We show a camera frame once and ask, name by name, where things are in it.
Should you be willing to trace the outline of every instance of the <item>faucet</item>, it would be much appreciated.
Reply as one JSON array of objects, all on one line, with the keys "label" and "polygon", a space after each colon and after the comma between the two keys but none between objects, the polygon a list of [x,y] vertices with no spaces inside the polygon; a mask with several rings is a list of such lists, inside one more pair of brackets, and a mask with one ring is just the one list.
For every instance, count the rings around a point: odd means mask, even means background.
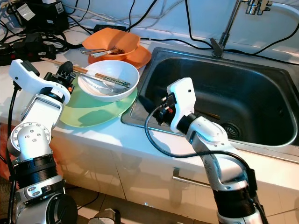
[{"label": "faucet", "polygon": [[262,15],[264,11],[270,11],[270,6],[272,5],[272,1],[269,0],[237,0],[233,9],[232,14],[228,20],[228,24],[221,35],[219,43],[214,38],[211,38],[211,44],[213,46],[214,51],[212,52],[212,56],[214,57],[222,57],[223,51],[228,42],[229,32],[233,26],[235,17],[239,11],[240,5],[242,2],[245,2],[248,6],[246,9],[246,14],[249,15]]}]

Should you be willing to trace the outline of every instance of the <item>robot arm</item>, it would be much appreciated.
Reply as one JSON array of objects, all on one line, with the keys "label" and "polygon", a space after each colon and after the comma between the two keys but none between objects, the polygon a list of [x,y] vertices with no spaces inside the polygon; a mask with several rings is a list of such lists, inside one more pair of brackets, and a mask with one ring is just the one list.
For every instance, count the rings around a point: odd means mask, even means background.
[{"label": "robot arm", "polygon": [[153,116],[159,123],[168,123],[173,132],[185,134],[200,155],[214,193],[220,224],[267,224],[256,195],[254,170],[238,156],[229,155],[238,155],[238,151],[220,125],[194,115],[196,97],[192,80],[180,79],[169,85],[167,92],[169,95],[162,99],[160,109]]},{"label": "robot arm", "polygon": [[14,60],[9,75],[25,91],[34,96],[22,113],[21,123],[7,141],[19,190],[16,192],[17,224],[75,224],[77,206],[65,194],[64,180],[57,173],[53,152],[49,147],[51,130],[71,97],[75,78],[72,63],[63,64],[57,74],[36,76],[29,62]]}]

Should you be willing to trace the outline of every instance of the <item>fork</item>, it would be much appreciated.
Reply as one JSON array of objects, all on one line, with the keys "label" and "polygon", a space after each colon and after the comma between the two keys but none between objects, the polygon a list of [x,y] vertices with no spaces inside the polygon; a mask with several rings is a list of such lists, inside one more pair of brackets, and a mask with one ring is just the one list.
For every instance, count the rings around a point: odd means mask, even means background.
[{"label": "fork", "polygon": [[117,88],[117,87],[114,87],[112,85],[109,85],[107,83],[104,83],[100,80],[98,80],[99,82],[103,83],[105,87],[99,87],[97,86],[95,83],[93,83],[92,81],[90,81],[88,78],[85,78],[85,77],[82,77],[83,80],[85,80],[88,84],[90,84],[93,88],[97,89],[97,90],[100,90],[100,89],[107,89],[109,90],[110,92],[113,92],[113,93],[124,93],[126,91],[128,91],[130,89],[130,87],[125,87],[125,88]]}]

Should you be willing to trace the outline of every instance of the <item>white wall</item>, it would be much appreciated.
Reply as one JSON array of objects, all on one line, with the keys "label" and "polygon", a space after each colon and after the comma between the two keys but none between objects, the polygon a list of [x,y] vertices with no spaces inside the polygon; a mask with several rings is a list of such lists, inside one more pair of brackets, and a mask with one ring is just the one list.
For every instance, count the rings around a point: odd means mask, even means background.
[{"label": "white wall", "polygon": [[[168,8],[177,0],[167,0]],[[74,5],[75,0],[63,0]],[[91,0],[90,10],[96,13],[106,13],[117,18],[129,14],[133,0]],[[135,0],[132,15],[144,14],[152,0]],[[276,0],[293,6],[299,6],[299,0]],[[150,15],[159,15],[163,0],[158,0]],[[86,8],[88,0],[79,0],[78,7]],[[229,19],[235,0],[189,0],[192,32],[194,36],[220,38]],[[231,30],[230,42],[254,46],[265,46],[291,34],[299,23],[299,16],[288,13],[285,9],[273,8],[262,16],[245,14],[246,4],[242,3],[235,23]],[[142,26],[150,25],[154,19],[146,19]],[[173,33],[188,33],[185,3],[176,6],[169,14],[160,19],[154,29]],[[299,53],[299,32],[290,40],[275,46],[275,49]]]}]

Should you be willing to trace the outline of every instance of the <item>floor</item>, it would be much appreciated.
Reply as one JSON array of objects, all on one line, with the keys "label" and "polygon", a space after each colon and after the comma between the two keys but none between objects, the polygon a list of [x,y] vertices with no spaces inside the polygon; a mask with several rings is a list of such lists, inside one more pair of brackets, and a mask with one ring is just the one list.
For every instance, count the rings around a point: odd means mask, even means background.
[{"label": "floor", "polygon": [[[83,188],[69,187],[66,192],[75,199],[78,206],[97,197],[97,192]],[[97,200],[78,211],[77,224],[88,224],[89,219],[99,210],[107,208],[120,211],[122,224],[208,224],[101,193]]]}]

